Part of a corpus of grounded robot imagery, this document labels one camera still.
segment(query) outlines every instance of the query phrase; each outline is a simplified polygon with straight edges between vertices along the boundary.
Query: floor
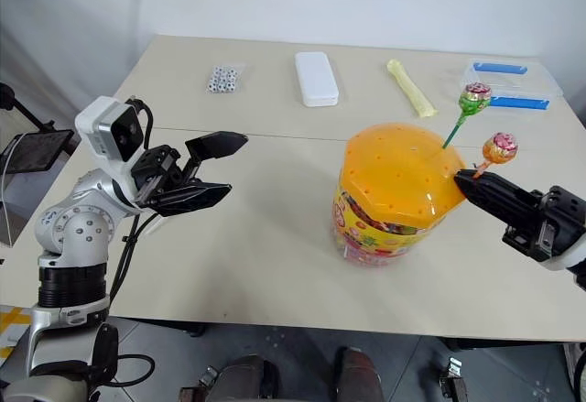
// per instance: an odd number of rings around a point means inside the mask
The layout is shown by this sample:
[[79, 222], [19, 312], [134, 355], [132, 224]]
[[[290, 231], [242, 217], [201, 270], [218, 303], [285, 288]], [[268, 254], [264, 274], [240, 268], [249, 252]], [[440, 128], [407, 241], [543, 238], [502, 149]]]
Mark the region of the floor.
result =
[[[194, 386], [207, 365], [221, 368], [248, 353], [260, 353], [279, 366], [282, 397], [327, 401], [331, 363], [341, 345], [368, 353], [392, 402], [439, 402], [438, 370], [453, 355], [471, 402], [570, 402], [561, 346], [541, 344], [452, 353], [436, 338], [357, 331], [326, 331], [266, 326], [213, 324], [200, 338], [156, 325], [112, 318], [120, 333], [120, 354], [145, 353], [157, 362], [144, 383], [125, 389], [103, 388], [102, 402], [175, 402], [182, 386]], [[0, 377], [7, 382], [22, 373], [22, 342]], [[116, 378], [135, 379], [147, 367], [136, 360], [119, 364]]]

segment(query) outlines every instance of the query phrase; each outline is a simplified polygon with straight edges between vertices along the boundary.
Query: white wall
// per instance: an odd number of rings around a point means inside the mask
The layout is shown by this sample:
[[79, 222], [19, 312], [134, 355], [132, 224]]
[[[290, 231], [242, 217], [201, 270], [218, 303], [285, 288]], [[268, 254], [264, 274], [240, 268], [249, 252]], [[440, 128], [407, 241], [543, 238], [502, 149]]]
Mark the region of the white wall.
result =
[[586, 0], [0, 0], [0, 79], [63, 123], [154, 33], [539, 56], [586, 114]]

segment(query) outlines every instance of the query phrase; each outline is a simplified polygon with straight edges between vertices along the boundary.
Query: table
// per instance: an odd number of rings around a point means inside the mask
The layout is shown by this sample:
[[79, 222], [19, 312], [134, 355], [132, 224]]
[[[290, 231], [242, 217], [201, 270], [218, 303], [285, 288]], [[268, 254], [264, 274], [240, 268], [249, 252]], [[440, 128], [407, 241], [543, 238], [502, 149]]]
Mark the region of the table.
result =
[[[333, 107], [301, 102], [294, 55], [303, 50], [328, 54], [340, 89]], [[135, 94], [155, 113], [155, 126], [244, 134], [343, 139], [369, 125], [389, 121], [421, 125], [447, 136], [460, 115], [460, 79], [471, 54], [403, 49], [155, 37], [117, 96]], [[439, 113], [419, 119], [386, 63], [399, 59]], [[509, 63], [535, 59], [503, 58]], [[212, 67], [245, 65], [242, 89], [212, 94], [206, 86]], [[494, 132], [513, 132], [523, 149], [586, 149], [584, 129], [566, 101], [547, 111], [489, 107], [470, 117], [454, 139], [457, 146], [480, 147]]]
[[[142, 69], [144, 62], [123, 89], [130, 92], [135, 74], [147, 74]], [[265, 111], [273, 107], [261, 105]], [[164, 119], [160, 123], [176, 122], [174, 115], [158, 117]], [[206, 131], [158, 127], [151, 144], [184, 152], [185, 140]], [[563, 141], [562, 134], [556, 138]], [[234, 156], [206, 161], [202, 179], [229, 182], [233, 192], [212, 209], [171, 218], [141, 236], [113, 315], [508, 340], [586, 339], [586, 312], [580, 311], [586, 294], [572, 275], [547, 271], [503, 244], [504, 225], [468, 202], [386, 268], [344, 261], [334, 249], [330, 218], [342, 139], [259, 133]], [[458, 149], [469, 163], [481, 159], [479, 147]], [[579, 153], [572, 147], [562, 152], [521, 147], [517, 159], [498, 172], [528, 190], [559, 184], [584, 197], [586, 164]], [[80, 147], [38, 212], [65, 197], [91, 167]], [[129, 222], [110, 245], [109, 277]], [[5, 304], [29, 306], [36, 300], [40, 248], [33, 227], [29, 223], [15, 247], [3, 250], [0, 301]]]

